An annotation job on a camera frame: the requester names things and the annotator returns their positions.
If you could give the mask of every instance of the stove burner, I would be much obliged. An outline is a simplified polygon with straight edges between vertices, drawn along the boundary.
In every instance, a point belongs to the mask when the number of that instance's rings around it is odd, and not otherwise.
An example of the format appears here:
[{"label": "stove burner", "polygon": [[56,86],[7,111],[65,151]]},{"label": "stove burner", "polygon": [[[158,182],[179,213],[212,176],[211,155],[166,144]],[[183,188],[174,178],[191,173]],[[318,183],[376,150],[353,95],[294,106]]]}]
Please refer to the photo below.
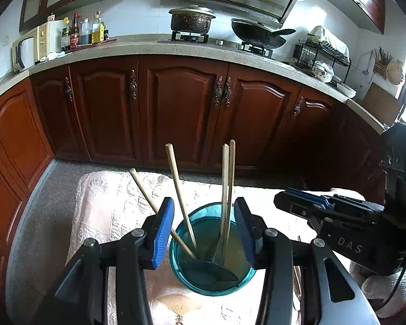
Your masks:
[{"label": "stove burner", "polygon": [[256,54],[256,55],[261,55],[264,57],[272,58],[271,49],[265,49],[264,47],[247,44],[244,41],[242,42],[240,50],[244,50],[244,51],[252,52],[253,54]]},{"label": "stove burner", "polygon": [[191,43],[207,44],[208,39],[209,39],[208,34],[194,34],[194,33],[182,34],[179,31],[173,31],[173,33],[171,34],[171,40],[182,40]]}]

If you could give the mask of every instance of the pot lid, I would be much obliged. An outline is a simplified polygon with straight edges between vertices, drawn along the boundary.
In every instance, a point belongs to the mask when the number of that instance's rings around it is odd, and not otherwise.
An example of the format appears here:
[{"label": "pot lid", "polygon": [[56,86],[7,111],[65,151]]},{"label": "pot lid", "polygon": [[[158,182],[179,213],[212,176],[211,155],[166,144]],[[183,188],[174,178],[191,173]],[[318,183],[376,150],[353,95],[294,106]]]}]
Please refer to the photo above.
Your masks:
[{"label": "pot lid", "polygon": [[210,8],[200,7],[198,5],[190,5],[189,7],[181,7],[181,8],[174,8],[168,11],[169,13],[187,13],[187,12],[196,12],[196,13],[203,13],[204,15],[211,16],[215,18],[215,13]]},{"label": "pot lid", "polygon": [[271,29],[265,27],[262,23],[256,23],[256,22],[252,22],[252,21],[247,21],[246,19],[239,19],[239,18],[232,18],[232,23],[233,22],[234,23],[242,23],[242,24],[253,25],[255,27],[259,27],[259,28],[262,28],[264,30],[272,32]]}]

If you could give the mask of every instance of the ornate cabinet handle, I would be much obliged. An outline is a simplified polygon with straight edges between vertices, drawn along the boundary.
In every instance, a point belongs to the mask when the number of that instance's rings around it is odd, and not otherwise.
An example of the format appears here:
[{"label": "ornate cabinet handle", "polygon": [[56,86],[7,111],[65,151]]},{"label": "ornate cabinet handle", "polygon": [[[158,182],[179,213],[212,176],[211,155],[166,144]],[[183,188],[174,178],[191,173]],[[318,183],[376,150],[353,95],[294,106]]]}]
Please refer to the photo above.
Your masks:
[{"label": "ornate cabinet handle", "polygon": [[224,89],[225,108],[227,109],[230,106],[230,97],[232,96],[232,80],[230,77],[227,78]]},{"label": "ornate cabinet handle", "polygon": [[213,107],[217,107],[220,103],[222,95],[222,77],[218,78],[217,87],[215,88],[215,99],[213,100]]},{"label": "ornate cabinet handle", "polygon": [[293,107],[293,112],[292,112],[292,118],[296,118],[301,113],[301,106],[302,106],[302,100],[304,99],[303,96],[301,96],[300,99],[298,99],[295,107]]},{"label": "ornate cabinet handle", "polygon": [[131,70],[131,72],[129,73],[129,92],[131,93],[133,99],[137,98],[138,89],[134,70]]},{"label": "ornate cabinet handle", "polygon": [[69,98],[69,100],[73,103],[74,102],[74,98],[72,97],[72,90],[70,88],[70,84],[69,84],[69,79],[68,77],[65,77],[65,82],[66,82],[66,90],[65,93],[67,95],[67,97]]}]

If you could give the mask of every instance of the electrical outlet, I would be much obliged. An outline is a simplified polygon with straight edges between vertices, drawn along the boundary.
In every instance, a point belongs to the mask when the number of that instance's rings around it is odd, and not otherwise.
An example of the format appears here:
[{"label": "electrical outlet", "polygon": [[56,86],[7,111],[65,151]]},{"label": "electrical outlet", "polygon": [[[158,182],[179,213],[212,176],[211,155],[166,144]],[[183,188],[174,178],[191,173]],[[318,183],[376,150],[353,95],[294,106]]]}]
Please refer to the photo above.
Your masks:
[{"label": "electrical outlet", "polygon": [[3,39],[3,46],[9,45],[9,37],[5,36],[5,38]]}]

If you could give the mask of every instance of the countertop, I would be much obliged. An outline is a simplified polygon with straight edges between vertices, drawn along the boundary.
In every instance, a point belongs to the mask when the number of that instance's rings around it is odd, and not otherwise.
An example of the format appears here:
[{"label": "countertop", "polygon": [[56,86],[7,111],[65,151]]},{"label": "countertop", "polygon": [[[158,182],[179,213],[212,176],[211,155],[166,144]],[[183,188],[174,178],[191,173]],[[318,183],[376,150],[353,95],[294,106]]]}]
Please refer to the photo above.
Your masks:
[{"label": "countertop", "polygon": [[383,128],[382,124],[380,124],[377,119],[373,118],[370,113],[368,113],[354,101],[348,99],[339,91],[335,90],[325,83],[322,83],[316,78],[310,77],[295,69],[294,67],[286,65],[282,62],[255,55],[247,51],[237,50],[232,47],[217,46],[211,44],[185,43],[182,41],[157,41],[153,40],[153,37],[152,40],[136,41],[135,36],[130,36],[130,38],[118,40],[116,43],[110,43],[84,50],[74,51],[64,57],[56,58],[55,60],[32,66],[31,68],[15,75],[6,75],[2,79],[0,79],[0,95],[26,77],[53,67],[99,57],[133,54],[159,54],[203,57],[213,60],[232,62],[235,64],[241,64],[244,66],[254,67],[272,72],[280,76],[306,84],[314,89],[321,91],[322,93],[333,97],[334,99],[337,99],[338,101],[341,101],[342,103],[347,104],[347,106],[351,107],[358,115],[366,120],[375,130],[377,130],[377,132],[381,133],[381,129]]}]

